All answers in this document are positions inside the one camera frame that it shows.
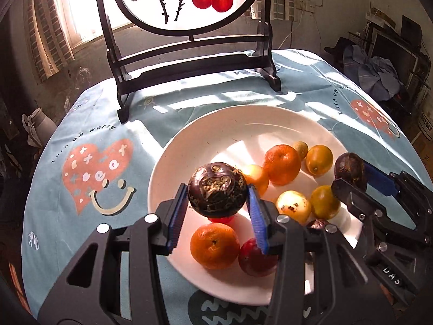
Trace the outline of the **green-orange mandarin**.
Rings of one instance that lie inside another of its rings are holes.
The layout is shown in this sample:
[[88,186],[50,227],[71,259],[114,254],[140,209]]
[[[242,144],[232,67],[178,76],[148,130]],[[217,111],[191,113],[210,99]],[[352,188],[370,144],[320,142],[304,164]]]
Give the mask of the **green-orange mandarin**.
[[318,186],[311,193],[309,201],[312,212],[318,219],[332,219],[340,209],[340,200],[334,196],[329,185]]

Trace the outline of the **dark passion fruit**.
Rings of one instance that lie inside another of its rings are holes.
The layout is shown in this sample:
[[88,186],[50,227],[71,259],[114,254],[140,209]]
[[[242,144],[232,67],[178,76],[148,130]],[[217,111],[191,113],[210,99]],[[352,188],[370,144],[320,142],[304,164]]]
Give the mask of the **dark passion fruit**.
[[213,162],[195,170],[189,179],[187,194],[197,213],[221,219],[238,213],[249,192],[240,170],[224,162]]
[[309,222],[307,224],[308,228],[314,228],[314,229],[319,229],[322,230],[324,229],[327,225],[329,224],[329,222],[327,220],[324,219],[315,219],[311,222]]
[[356,153],[340,155],[335,162],[334,175],[335,179],[343,179],[366,192],[368,182],[364,161]]

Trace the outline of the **orange kumquat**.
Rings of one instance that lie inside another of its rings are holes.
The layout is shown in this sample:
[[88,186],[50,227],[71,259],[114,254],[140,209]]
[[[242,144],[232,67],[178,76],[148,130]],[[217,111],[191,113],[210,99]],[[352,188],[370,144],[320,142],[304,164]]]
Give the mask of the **orange kumquat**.
[[332,151],[325,145],[315,145],[308,150],[305,163],[311,175],[320,177],[326,174],[332,167]]

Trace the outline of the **small red tomato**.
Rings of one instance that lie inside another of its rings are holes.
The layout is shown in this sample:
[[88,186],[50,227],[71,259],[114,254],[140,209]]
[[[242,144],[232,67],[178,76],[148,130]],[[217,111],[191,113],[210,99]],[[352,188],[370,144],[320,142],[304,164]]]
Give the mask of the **small red tomato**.
[[223,218],[211,217],[211,218],[208,218],[208,220],[212,223],[221,223],[221,224],[228,225],[234,220],[234,216],[228,216],[228,217],[223,217]]

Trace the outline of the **dark passion fruit back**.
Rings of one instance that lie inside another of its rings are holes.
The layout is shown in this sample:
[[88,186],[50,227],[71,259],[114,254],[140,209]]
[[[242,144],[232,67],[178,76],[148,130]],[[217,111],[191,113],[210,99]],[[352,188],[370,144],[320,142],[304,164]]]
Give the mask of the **dark passion fruit back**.
[[249,192],[240,170],[224,162],[213,162],[195,170],[189,179],[187,194],[197,213],[221,219],[238,213]]

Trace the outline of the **small green fruit back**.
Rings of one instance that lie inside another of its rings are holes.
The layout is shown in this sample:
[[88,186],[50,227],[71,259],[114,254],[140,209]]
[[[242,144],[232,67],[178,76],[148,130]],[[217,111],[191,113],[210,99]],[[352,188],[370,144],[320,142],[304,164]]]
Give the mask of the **small green fruit back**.
[[309,150],[308,145],[303,141],[297,141],[292,145],[292,147],[297,151],[300,160],[303,161]]

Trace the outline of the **large front orange mandarin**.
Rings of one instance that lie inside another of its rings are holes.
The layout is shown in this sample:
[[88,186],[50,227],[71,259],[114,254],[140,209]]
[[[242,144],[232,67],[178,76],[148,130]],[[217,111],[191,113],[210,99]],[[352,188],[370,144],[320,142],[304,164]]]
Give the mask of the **large front orange mandarin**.
[[299,175],[301,165],[299,154],[290,145],[275,145],[264,155],[263,168],[274,186],[291,183]]

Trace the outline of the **white bucket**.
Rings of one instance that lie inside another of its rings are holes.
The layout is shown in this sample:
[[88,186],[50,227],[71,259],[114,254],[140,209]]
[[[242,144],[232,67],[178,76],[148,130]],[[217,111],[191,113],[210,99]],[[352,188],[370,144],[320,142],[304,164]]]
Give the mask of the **white bucket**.
[[430,142],[433,140],[433,98],[429,92],[421,103],[418,127]]

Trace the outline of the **light blue patterned tablecloth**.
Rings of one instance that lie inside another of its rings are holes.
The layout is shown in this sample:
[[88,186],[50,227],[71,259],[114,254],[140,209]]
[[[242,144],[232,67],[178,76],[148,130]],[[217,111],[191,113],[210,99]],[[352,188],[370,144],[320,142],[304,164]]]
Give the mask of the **light blue patterned tablecloth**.
[[167,143],[220,109],[297,112],[382,171],[406,171],[431,185],[409,139],[355,83],[309,51],[280,50],[273,58],[281,92],[251,70],[200,76],[137,92],[126,123],[117,117],[113,80],[83,92],[45,147],[27,198],[21,254],[33,314],[99,224],[120,228],[148,212],[151,174]]

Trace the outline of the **blue clothes pile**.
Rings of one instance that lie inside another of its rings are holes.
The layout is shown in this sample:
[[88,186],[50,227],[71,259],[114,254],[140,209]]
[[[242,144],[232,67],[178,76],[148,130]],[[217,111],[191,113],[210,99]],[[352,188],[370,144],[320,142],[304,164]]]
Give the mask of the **blue clothes pile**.
[[391,100],[402,89],[392,62],[369,57],[357,44],[340,37],[333,47],[324,47],[332,55],[335,67],[376,102]]

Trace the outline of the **white thermos jug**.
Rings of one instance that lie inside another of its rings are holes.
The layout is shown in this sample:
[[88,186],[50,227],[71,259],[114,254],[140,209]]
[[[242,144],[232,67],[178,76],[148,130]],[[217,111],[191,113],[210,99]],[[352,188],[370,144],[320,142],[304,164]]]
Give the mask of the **white thermos jug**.
[[21,121],[28,134],[27,144],[36,148],[44,148],[57,130],[57,125],[41,108],[34,110],[31,115],[22,114]]

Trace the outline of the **framed round persimmon painting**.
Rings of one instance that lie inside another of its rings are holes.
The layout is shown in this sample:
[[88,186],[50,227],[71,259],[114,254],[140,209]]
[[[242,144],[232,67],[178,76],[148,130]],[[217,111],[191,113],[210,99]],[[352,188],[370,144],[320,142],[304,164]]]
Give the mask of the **framed round persimmon painting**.
[[[209,36],[226,27],[247,12],[256,1],[261,2],[261,18],[255,34]],[[212,73],[254,69],[266,79],[276,92],[281,90],[272,50],[271,0],[115,0],[120,12],[141,30],[165,37],[176,37],[178,42],[157,46],[124,56],[114,38],[109,15],[103,0],[96,0],[106,43],[108,64],[117,85],[117,111],[121,123],[129,119],[135,92],[147,87]],[[177,51],[199,49],[234,43],[254,43],[251,55],[223,54],[181,60],[165,66],[154,66],[133,77],[126,67],[136,62]]]

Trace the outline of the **left checkered curtain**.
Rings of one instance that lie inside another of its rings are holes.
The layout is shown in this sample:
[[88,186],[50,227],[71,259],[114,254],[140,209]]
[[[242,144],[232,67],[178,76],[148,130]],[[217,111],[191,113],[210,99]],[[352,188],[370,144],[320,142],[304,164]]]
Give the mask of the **left checkered curtain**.
[[44,82],[74,60],[55,0],[24,0],[24,21],[34,74]]

